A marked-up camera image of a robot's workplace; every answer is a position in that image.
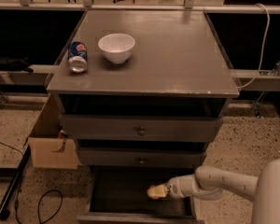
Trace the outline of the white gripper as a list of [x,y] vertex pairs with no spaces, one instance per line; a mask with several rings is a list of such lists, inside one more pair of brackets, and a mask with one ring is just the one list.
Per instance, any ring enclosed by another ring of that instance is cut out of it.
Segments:
[[165,185],[150,186],[148,188],[148,196],[150,198],[164,198],[169,194],[174,199],[184,198],[182,192],[180,178],[171,178]]

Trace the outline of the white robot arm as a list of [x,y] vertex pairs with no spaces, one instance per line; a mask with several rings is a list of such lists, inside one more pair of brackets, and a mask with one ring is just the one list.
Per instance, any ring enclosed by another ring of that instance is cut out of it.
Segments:
[[251,224],[280,224],[280,159],[269,162],[259,176],[199,166],[192,175],[176,176],[163,184],[150,186],[147,196],[214,201],[222,197],[223,190],[252,202]]

